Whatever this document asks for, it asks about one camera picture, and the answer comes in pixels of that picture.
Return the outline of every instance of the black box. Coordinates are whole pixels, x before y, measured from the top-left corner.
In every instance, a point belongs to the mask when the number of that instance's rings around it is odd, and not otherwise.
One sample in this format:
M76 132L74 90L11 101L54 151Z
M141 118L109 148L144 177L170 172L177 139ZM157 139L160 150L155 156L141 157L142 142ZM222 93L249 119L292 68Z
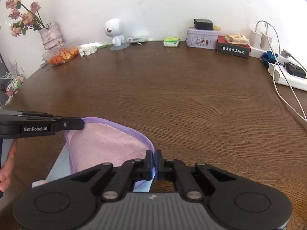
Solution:
M194 27L202 30L212 30L212 21L207 19L194 19Z
M224 36L217 37L217 52L249 58L251 48L248 45L229 44Z
M292 62L284 63L283 67L285 67L287 72L293 76L301 77L303 79L306 78L306 72L304 71L304 69L293 64Z

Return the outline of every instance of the artificial flower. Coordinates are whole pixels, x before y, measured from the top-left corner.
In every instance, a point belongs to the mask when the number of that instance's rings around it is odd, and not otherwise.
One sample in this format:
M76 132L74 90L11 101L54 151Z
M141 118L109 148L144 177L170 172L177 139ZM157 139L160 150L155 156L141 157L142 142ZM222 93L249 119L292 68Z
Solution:
M20 16L20 12L18 9L12 9L9 15L10 18L15 19L15 20L18 19L19 16Z
M21 27L15 27L14 25L11 25L10 30L12 31L12 35L15 37L21 34Z
M36 11L39 11L40 5L38 4L38 2L32 2L30 8L32 12L35 14Z
M23 13L21 17L25 26L33 25L34 15L31 12Z
M14 9L17 7L17 2L21 2L21 0L7 0L5 5L7 8Z

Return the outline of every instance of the red box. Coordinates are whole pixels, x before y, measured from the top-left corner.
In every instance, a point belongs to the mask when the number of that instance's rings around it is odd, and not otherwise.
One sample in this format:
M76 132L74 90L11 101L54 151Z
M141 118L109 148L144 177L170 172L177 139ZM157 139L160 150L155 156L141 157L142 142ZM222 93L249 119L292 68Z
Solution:
M224 36L217 37L217 52L235 55L239 57L249 58L251 48L249 45L229 44Z

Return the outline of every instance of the wooden table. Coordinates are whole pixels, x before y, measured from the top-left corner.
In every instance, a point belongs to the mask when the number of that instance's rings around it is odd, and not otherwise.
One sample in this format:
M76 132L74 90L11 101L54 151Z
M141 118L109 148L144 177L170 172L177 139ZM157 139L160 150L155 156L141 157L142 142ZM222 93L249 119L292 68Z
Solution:
M290 89L278 89L298 110ZM296 93L306 108L306 92ZM189 165L204 161L281 190L293 204L288 229L307 229L306 124L280 101L267 67L256 58L185 43L101 49L38 70L7 108L102 117L132 127L164 157ZM18 140L10 190L44 179L63 145L63 133ZM171 186L155 183L153 190ZM1 229L17 229L10 207L3 212ZM4 222L10 227L2 228Z

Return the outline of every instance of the human hand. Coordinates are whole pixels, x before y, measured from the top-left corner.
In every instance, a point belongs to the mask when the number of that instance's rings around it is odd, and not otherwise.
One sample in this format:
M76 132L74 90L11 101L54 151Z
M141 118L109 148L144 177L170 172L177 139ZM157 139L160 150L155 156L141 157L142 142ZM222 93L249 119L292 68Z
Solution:
M12 172L15 163L15 152L17 149L17 141L14 140L9 151L9 156L2 169L0 169L0 190L4 192L12 183Z

